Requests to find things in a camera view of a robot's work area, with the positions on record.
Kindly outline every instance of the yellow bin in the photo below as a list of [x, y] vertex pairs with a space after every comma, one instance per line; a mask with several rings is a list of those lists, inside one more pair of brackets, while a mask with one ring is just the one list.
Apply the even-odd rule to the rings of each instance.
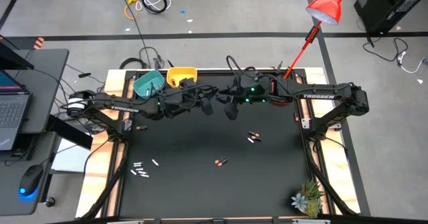
[[173, 67], [168, 69], [167, 83], [172, 88], [180, 87], [180, 81], [184, 79], [193, 79], [196, 83], [198, 71], [194, 67]]

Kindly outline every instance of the laptop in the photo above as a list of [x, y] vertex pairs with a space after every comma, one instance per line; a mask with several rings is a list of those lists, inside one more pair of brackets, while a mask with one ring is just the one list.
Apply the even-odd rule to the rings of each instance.
[[31, 94], [0, 70], [0, 150], [11, 150], [25, 116]]

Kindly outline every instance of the wooden board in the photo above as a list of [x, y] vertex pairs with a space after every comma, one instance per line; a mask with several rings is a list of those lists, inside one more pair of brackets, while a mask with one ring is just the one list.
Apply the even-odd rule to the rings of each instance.
[[[309, 84], [326, 84], [326, 78], [322, 68], [305, 68], [306, 79]], [[124, 79], [126, 70], [109, 70], [106, 80], [106, 87], [104, 89], [107, 94], [115, 94], [117, 96], [122, 95]], [[132, 83], [128, 88], [127, 96], [132, 95]], [[309, 118], [308, 108], [306, 102], [302, 101], [304, 107], [305, 118]], [[333, 102], [329, 100], [312, 100], [315, 116], [321, 117], [325, 113], [333, 109]], [[109, 115], [113, 119], [117, 119], [118, 111], [105, 110], [103, 113]], [[326, 135], [328, 138], [336, 140], [342, 143], [342, 135], [340, 131], [329, 130]], [[95, 135], [91, 151], [98, 148], [107, 139], [106, 133], [100, 133]], [[330, 140], [321, 141], [322, 151], [324, 154], [324, 160], [326, 163], [326, 169], [328, 173], [328, 180], [336, 192], [340, 195], [343, 201], [355, 212], [359, 212], [358, 200], [354, 189], [354, 183], [352, 181], [349, 164], [345, 156], [343, 148]], [[117, 168], [120, 159], [122, 158], [123, 144], [118, 148], [116, 153]], [[110, 164], [110, 158], [112, 154], [112, 143], [106, 143], [100, 150], [98, 150], [88, 161], [86, 168], [86, 176], [82, 186], [82, 192], [80, 195], [78, 210], [76, 217], [81, 217], [85, 214], [89, 208], [94, 204], [102, 190], [104, 189], [107, 181], [107, 172]], [[116, 198], [118, 194], [118, 184], [110, 194], [109, 208], [107, 211], [108, 216], [114, 215], [114, 206], [116, 204]], [[326, 199], [323, 199], [323, 212], [328, 213]]]

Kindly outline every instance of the desk lamp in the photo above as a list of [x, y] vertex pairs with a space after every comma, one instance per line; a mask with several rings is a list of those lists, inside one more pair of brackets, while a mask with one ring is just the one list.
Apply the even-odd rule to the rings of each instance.
[[330, 25], [337, 25], [339, 23], [340, 16], [342, 15], [342, 10], [340, 8], [341, 3], [342, 0], [315, 0], [306, 7], [306, 11], [312, 17], [318, 19], [318, 23], [316, 26], [312, 27], [306, 36], [306, 43], [303, 45], [300, 53], [295, 58], [291, 67], [288, 68], [288, 71], [283, 76], [283, 79], [286, 79], [290, 75], [294, 65], [300, 59], [300, 56], [302, 56], [303, 51], [308, 47], [309, 43], [314, 41], [316, 34], [320, 30], [321, 23], [324, 22]]

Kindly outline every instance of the teal bin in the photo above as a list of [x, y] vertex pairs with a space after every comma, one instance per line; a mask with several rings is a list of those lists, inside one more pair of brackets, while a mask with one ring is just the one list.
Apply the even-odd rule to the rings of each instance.
[[162, 74], [153, 70], [135, 80], [134, 91], [141, 98], [151, 97], [157, 90], [161, 90], [165, 84], [165, 79]]

